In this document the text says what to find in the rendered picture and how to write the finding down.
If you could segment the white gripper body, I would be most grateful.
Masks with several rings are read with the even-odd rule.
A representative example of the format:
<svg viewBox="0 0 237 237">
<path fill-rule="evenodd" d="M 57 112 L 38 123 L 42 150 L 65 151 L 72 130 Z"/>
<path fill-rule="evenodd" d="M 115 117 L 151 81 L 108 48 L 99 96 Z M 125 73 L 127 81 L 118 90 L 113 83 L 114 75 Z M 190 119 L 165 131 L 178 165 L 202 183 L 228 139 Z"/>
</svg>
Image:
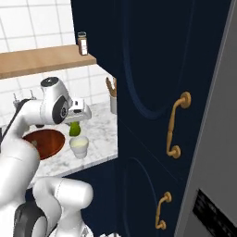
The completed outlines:
<svg viewBox="0 0 237 237">
<path fill-rule="evenodd" d="M 65 122 L 70 124 L 71 122 L 83 121 L 92 117 L 91 109 L 84 105 L 83 107 L 72 106 L 69 109 L 68 115 L 65 118 Z"/>
</svg>

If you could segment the grey fridge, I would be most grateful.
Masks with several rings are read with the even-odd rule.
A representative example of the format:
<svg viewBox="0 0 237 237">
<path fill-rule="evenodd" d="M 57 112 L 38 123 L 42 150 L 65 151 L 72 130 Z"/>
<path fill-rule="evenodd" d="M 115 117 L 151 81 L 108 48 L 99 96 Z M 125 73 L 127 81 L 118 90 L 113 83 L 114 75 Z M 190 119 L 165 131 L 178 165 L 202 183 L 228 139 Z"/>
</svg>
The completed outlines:
<svg viewBox="0 0 237 237">
<path fill-rule="evenodd" d="M 199 190 L 237 224 L 237 0 L 231 0 L 174 237 L 210 237 L 193 214 Z"/>
</svg>

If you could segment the green fruit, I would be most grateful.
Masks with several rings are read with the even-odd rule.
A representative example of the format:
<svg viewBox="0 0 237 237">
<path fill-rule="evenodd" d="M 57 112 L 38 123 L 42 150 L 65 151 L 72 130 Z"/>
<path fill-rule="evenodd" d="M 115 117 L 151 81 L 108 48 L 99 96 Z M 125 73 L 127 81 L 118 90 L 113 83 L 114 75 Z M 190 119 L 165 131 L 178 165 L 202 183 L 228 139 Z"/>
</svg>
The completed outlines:
<svg viewBox="0 0 237 237">
<path fill-rule="evenodd" d="M 74 121 L 70 123 L 69 135 L 71 137 L 76 137 L 81 133 L 80 123 L 78 121 Z"/>
</svg>

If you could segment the white utensil pot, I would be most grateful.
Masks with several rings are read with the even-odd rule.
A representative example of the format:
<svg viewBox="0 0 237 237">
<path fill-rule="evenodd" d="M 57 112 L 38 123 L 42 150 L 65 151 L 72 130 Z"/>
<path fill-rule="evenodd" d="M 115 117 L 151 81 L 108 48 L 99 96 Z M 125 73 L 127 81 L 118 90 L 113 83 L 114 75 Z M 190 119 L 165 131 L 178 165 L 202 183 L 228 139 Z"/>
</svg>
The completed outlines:
<svg viewBox="0 0 237 237">
<path fill-rule="evenodd" d="M 110 95 L 110 112 L 117 115 L 117 97 Z"/>
</svg>

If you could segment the wooden utensils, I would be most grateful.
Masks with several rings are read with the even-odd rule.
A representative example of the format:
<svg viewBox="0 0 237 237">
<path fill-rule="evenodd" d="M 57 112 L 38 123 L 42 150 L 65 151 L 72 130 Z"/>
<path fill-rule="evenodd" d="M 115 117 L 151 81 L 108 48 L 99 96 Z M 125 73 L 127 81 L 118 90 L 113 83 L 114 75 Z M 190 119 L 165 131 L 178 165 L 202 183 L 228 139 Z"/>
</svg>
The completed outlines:
<svg viewBox="0 0 237 237">
<path fill-rule="evenodd" d="M 117 96 L 117 79 L 114 78 L 113 81 L 110 81 L 109 78 L 106 78 L 106 87 L 112 97 Z"/>
</svg>

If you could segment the copper sink basin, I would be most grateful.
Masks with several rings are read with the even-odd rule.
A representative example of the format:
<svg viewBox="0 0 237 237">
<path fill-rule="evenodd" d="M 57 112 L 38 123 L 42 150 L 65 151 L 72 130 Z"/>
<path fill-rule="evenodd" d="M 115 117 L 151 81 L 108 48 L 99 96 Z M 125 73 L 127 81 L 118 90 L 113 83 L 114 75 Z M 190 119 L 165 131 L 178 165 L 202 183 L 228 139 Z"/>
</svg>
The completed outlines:
<svg viewBox="0 0 237 237">
<path fill-rule="evenodd" d="M 62 132 L 50 129 L 33 131 L 23 139 L 36 147 L 42 160 L 57 154 L 65 143 L 65 135 Z"/>
</svg>

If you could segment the grey tap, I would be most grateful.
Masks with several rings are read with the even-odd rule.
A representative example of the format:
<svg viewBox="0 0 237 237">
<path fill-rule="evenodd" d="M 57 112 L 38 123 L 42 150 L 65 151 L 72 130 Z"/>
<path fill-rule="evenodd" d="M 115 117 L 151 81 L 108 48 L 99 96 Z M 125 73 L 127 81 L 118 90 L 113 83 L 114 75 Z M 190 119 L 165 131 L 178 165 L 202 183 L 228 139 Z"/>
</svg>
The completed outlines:
<svg viewBox="0 0 237 237">
<path fill-rule="evenodd" d="M 33 95 L 32 90 L 30 90 L 30 92 L 31 92 L 31 98 L 30 98 L 30 99 L 31 99 L 31 100 L 36 100 L 37 98 Z M 20 103 L 20 101 L 17 99 L 15 93 L 13 93 L 13 95 L 14 95 L 13 105 L 14 105 L 14 107 L 17 109 L 17 108 L 18 108 L 18 105 L 19 105 L 19 103 Z"/>
</svg>

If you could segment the brown spice jar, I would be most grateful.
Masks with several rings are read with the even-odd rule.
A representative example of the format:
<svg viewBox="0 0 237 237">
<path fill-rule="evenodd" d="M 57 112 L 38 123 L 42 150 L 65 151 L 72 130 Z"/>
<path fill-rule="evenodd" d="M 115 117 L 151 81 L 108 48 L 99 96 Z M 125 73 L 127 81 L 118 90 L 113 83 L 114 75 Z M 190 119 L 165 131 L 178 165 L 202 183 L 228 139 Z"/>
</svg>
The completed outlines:
<svg viewBox="0 0 237 237">
<path fill-rule="evenodd" d="M 88 55 L 87 35 L 85 31 L 80 31 L 78 33 L 78 47 L 81 56 Z"/>
</svg>

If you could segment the navy base cupboards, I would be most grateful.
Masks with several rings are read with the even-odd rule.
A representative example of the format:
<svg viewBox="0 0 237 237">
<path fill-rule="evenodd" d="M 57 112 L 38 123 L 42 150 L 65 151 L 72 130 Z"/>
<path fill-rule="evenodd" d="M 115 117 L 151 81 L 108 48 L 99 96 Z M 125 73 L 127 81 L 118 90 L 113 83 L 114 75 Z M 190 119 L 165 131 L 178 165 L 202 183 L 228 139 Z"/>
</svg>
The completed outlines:
<svg viewBox="0 0 237 237">
<path fill-rule="evenodd" d="M 115 164 L 111 160 L 68 175 L 69 179 L 88 182 L 94 189 L 93 201 L 81 211 L 94 237 L 115 237 L 117 232 Z"/>
</svg>

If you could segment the tall navy cupboard door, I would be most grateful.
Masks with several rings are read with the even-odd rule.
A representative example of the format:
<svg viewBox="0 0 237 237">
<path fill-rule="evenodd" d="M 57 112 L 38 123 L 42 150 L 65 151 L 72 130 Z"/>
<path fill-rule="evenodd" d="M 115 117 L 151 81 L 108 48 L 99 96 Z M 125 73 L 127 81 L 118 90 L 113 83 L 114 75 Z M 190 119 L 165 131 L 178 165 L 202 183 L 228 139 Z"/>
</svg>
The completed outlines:
<svg viewBox="0 0 237 237">
<path fill-rule="evenodd" d="M 184 183 L 200 130 L 231 0 L 124 0 L 125 116 L 118 118 L 178 183 Z M 176 110 L 171 145 L 168 123 L 174 103 L 189 92 L 191 105 Z"/>
</svg>

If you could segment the navy tall cupboard side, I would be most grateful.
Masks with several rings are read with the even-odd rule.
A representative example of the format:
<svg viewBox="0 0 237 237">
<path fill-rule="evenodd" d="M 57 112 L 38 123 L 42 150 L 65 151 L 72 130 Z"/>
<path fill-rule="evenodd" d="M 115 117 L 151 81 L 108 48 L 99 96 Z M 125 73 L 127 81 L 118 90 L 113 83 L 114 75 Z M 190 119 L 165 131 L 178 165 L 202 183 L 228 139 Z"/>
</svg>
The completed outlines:
<svg viewBox="0 0 237 237">
<path fill-rule="evenodd" d="M 70 0 L 74 32 L 85 31 L 89 53 L 118 82 L 118 119 L 125 116 L 124 0 Z"/>
</svg>

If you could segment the short navy cupboard door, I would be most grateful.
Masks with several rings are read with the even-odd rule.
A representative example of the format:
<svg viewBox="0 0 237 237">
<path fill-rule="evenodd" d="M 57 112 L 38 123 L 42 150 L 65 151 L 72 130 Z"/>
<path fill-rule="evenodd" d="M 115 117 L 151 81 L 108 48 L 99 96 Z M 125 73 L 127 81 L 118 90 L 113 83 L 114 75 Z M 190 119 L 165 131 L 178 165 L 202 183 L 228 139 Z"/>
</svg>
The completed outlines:
<svg viewBox="0 0 237 237">
<path fill-rule="evenodd" d="M 118 224 L 122 237 L 175 237 L 183 189 L 178 181 L 122 123 L 118 124 Z M 160 198 L 170 192 L 172 201 L 163 203 L 160 218 L 167 228 L 157 230 L 156 209 Z"/>
</svg>

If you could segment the wooden wall shelf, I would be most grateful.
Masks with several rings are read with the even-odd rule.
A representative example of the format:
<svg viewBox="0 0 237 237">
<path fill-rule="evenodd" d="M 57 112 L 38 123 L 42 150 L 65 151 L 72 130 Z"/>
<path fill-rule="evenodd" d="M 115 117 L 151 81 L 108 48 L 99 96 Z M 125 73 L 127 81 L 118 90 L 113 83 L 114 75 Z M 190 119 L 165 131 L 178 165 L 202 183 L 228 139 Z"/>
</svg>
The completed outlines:
<svg viewBox="0 0 237 237">
<path fill-rule="evenodd" d="M 81 56 L 76 44 L 1 53 L 0 80 L 95 63 L 94 56 Z"/>
</svg>

